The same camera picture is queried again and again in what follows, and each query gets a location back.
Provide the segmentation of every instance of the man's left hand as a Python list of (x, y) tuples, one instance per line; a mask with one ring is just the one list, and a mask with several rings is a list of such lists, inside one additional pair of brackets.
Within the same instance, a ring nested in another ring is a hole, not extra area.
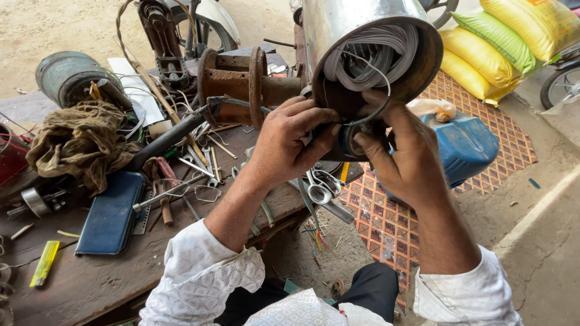
[(341, 121), (330, 108), (319, 108), (314, 100), (293, 97), (268, 114), (256, 148), (243, 172), (271, 189), (298, 178), (332, 148), (339, 124), (331, 124), (308, 145), (301, 138), (320, 124)]

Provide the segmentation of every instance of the rusty metal bobbin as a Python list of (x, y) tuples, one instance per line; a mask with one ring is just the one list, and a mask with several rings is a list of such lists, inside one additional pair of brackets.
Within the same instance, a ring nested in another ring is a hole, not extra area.
[(228, 95), (250, 103), (249, 107), (222, 103), (205, 114), (208, 123), (221, 125), (250, 125), (262, 128), (264, 112), (260, 106), (277, 106), (300, 94), (299, 78), (268, 77), (266, 53), (254, 46), (250, 56), (220, 55), (206, 49), (198, 66), (197, 91), (200, 105), (211, 96)]

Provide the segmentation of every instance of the patterned mat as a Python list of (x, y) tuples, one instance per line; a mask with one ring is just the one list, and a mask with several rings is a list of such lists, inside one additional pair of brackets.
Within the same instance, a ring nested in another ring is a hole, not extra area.
[[(536, 161), (530, 137), (510, 117), (499, 108), (482, 104), (444, 72), (439, 71), (420, 97), (455, 104), (470, 117), (479, 117), (499, 139), (498, 158), (483, 173), (454, 188), (456, 195), (472, 189), (488, 194), (513, 172)], [(353, 225), (367, 245), (367, 254), (397, 271), (400, 293), (397, 302), (405, 313), (409, 274), (419, 266), (419, 219), (413, 209), (385, 195), (368, 163), (361, 165), (365, 174), (344, 187), (339, 199), (356, 216)]]

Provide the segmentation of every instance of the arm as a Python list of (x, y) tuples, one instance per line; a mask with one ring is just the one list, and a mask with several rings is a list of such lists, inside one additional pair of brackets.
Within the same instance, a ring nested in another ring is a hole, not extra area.
[(302, 175), (331, 149), (340, 125), (329, 126), (307, 146), (301, 141), (319, 124), (340, 121), (336, 111), (315, 106), (314, 101), (298, 96), (266, 117), (252, 158), (205, 221), (209, 231), (226, 247), (240, 252), (268, 191)]
[[(372, 106), (385, 101), (381, 92), (363, 96)], [(383, 119), (393, 127), (392, 155), (371, 135), (359, 133), (354, 140), (373, 163), (382, 185), (419, 217), (415, 313), (438, 322), (517, 325), (520, 318), (499, 260), (478, 247), (455, 208), (435, 132), (401, 103), (389, 103)]]
[(248, 164), (206, 219), (169, 240), (165, 271), (140, 312), (145, 325), (210, 325), (237, 287), (255, 292), (265, 270), (255, 248), (244, 243), (260, 202), (279, 183), (297, 178), (332, 146), (332, 124), (307, 146), (300, 138), (319, 124), (339, 121), (303, 96), (268, 115)]

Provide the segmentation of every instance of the yellow sack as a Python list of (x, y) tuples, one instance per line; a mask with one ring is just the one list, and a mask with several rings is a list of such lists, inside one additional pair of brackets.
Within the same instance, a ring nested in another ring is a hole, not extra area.
[(542, 61), (580, 41), (580, 19), (557, 0), (480, 0), (480, 5), (520, 34)]
[(491, 85), (503, 88), (519, 79), (521, 72), (486, 40), (457, 26), (440, 31), (443, 47), (473, 66)]
[(445, 71), (473, 96), (496, 107), (502, 97), (511, 93), (520, 84), (520, 81), (516, 81), (508, 87), (497, 88), (485, 80), (467, 61), (447, 49), (443, 49), (441, 70)]

